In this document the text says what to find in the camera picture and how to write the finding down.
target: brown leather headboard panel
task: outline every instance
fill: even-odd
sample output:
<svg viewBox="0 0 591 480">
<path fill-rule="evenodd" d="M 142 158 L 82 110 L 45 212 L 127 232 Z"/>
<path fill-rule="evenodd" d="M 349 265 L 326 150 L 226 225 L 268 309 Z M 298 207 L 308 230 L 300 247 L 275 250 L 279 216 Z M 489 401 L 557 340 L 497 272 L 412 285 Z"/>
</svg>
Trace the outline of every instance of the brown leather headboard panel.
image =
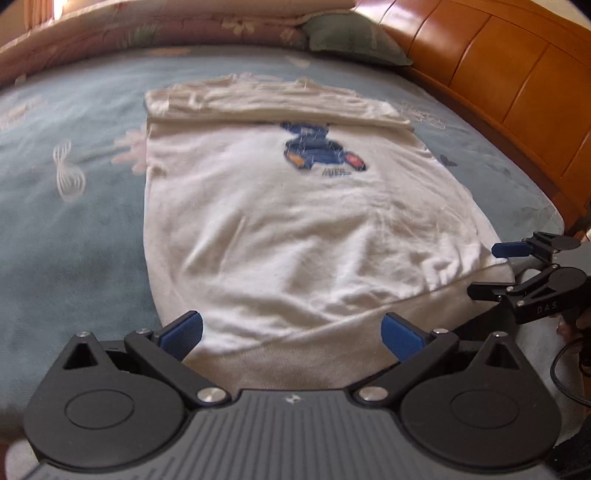
<svg viewBox="0 0 591 480">
<path fill-rule="evenodd" d="M 414 61 L 401 73 L 548 195 L 567 229 L 591 200 L 591 31 L 530 0 L 361 0 Z"/>
</svg>

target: triangular cutout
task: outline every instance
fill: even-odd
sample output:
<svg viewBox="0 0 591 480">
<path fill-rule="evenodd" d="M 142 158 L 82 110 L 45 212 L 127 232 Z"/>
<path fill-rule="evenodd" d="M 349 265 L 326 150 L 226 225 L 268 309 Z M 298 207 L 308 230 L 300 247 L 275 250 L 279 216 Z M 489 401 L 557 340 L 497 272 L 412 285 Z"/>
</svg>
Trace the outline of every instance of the triangular cutout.
<svg viewBox="0 0 591 480">
<path fill-rule="evenodd" d="M 90 347 L 86 343 L 79 343 L 70 355 L 64 369 L 74 370 L 76 368 L 94 367 L 98 364 L 92 351 L 90 351 Z"/>
<path fill-rule="evenodd" d="M 510 370 L 519 370 L 519 365 L 511 355 L 509 349 L 501 344 L 497 343 L 492 349 L 491 354 L 486 359 L 486 364 L 489 367 L 508 368 Z"/>
</svg>

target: black cable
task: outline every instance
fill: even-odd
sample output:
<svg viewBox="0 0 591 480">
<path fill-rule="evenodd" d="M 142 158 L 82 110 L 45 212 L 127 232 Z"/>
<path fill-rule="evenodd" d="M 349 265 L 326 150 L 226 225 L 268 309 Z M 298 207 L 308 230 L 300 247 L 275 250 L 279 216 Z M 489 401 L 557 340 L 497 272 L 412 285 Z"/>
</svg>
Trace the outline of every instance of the black cable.
<svg viewBox="0 0 591 480">
<path fill-rule="evenodd" d="M 585 338 L 577 338 L 577 339 L 567 343 L 564 347 L 562 347 L 560 352 L 558 352 L 558 355 L 556 355 L 556 357 L 554 357 L 554 361 L 552 362 L 552 365 L 550 366 L 550 378 L 552 379 L 552 382 L 554 383 L 556 388 L 558 388 L 558 390 L 560 390 L 560 392 L 562 394 L 566 395 L 568 398 L 570 398 L 571 400 L 575 401 L 576 403 L 578 403 L 580 405 L 584 405 L 585 407 L 591 407 L 591 400 L 587 400 L 586 398 L 579 397 L 578 395 L 575 395 L 574 393 L 571 393 L 570 391 L 568 391 L 566 386 L 556 376 L 556 365 L 558 365 L 558 361 L 560 360 L 560 358 L 572 347 L 583 343 L 585 340 L 586 340 Z"/>
</svg>

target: screw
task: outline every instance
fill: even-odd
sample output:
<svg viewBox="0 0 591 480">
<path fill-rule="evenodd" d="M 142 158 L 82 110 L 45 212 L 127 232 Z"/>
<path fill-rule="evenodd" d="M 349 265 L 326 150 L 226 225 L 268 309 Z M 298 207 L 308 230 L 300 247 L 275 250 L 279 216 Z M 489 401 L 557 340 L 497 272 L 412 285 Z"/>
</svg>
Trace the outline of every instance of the screw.
<svg viewBox="0 0 591 480">
<path fill-rule="evenodd" d="M 363 387 L 358 394 L 365 401 L 382 401 L 387 398 L 388 390 L 382 387 Z"/>
<path fill-rule="evenodd" d="M 202 388 L 197 392 L 197 398 L 204 403 L 220 403 L 228 394 L 219 387 Z"/>
</svg>

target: pillow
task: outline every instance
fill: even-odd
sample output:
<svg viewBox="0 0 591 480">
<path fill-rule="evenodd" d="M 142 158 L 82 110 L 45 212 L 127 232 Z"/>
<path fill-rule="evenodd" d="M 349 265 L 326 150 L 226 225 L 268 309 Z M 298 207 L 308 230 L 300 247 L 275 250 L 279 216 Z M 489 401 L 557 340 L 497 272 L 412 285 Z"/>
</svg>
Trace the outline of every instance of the pillow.
<svg viewBox="0 0 591 480">
<path fill-rule="evenodd" d="M 311 51 L 329 51 L 381 65 L 412 65 L 404 50 L 377 24 L 356 13 L 313 17 L 303 25 Z"/>
</svg>

